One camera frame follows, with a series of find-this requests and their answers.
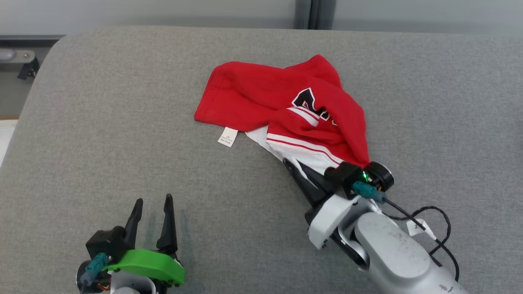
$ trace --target white tag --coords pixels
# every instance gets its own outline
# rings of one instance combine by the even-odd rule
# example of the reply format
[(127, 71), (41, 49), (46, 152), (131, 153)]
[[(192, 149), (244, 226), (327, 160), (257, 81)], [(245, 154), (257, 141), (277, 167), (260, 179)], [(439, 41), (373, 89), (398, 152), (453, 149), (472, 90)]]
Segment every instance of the white tag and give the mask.
[(423, 230), (418, 225), (416, 225), (412, 220), (410, 220), (407, 222), (408, 234), (410, 236), (414, 236), (414, 235), (418, 235), (420, 233), (425, 232), (425, 233), (427, 233), (427, 235), (429, 235), (429, 237), (432, 240), (435, 240), (436, 235), (434, 235), (432, 230), (428, 227), (427, 222), (425, 222), (423, 219), (416, 219), (416, 220), (425, 227), (425, 230)]
[(227, 147), (231, 147), (232, 143), (234, 143), (234, 140), (236, 139), (237, 134), (238, 130), (225, 127), (225, 130), (223, 130), (222, 135), (218, 139), (218, 143), (223, 144)]

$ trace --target garment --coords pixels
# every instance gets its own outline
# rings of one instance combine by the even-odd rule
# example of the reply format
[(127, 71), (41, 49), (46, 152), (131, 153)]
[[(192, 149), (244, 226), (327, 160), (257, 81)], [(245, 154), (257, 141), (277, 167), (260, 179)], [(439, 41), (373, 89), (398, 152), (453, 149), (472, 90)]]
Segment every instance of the garment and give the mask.
[(369, 163), (365, 116), (321, 55), (285, 69), (243, 62), (216, 67), (195, 120), (246, 132), (280, 160), (319, 173)]

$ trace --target gray robot arm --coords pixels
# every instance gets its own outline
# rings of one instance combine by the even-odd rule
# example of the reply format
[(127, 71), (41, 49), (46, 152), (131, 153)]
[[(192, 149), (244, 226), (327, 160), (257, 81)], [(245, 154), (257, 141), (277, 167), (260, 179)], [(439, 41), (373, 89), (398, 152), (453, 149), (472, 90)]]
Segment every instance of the gray robot arm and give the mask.
[(369, 256), (370, 278), (384, 294), (468, 294), (388, 217), (367, 212), (358, 218), (354, 232)]

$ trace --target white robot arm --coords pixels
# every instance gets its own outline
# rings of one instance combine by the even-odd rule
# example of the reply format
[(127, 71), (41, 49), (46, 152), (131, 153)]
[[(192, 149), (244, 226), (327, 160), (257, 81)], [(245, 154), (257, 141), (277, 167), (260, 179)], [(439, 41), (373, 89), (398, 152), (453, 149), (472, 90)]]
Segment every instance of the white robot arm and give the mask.
[(371, 163), (369, 170), (362, 171), (345, 165), (324, 177), (301, 165), (308, 176), (304, 179), (292, 163), (283, 162), (313, 206), (305, 219), (310, 225), (309, 240), (316, 248), (334, 241), (384, 294), (468, 294), (378, 206), (354, 194), (353, 184), (360, 179), (383, 190), (392, 186), (386, 168)]

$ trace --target teal connector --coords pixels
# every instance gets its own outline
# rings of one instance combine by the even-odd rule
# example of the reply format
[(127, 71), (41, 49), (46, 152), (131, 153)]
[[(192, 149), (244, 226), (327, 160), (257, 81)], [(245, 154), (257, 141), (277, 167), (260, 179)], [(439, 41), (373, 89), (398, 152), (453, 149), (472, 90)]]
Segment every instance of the teal connector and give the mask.
[(95, 280), (96, 276), (101, 272), (104, 267), (109, 263), (107, 255), (103, 252), (98, 253), (95, 258), (85, 268), (85, 273), (80, 277), (82, 285), (90, 286)]
[(383, 198), (386, 196), (385, 192), (378, 191), (375, 187), (360, 181), (354, 183), (353, 191), (363, 198), (373, 199), (378, 203), (382, 203)]

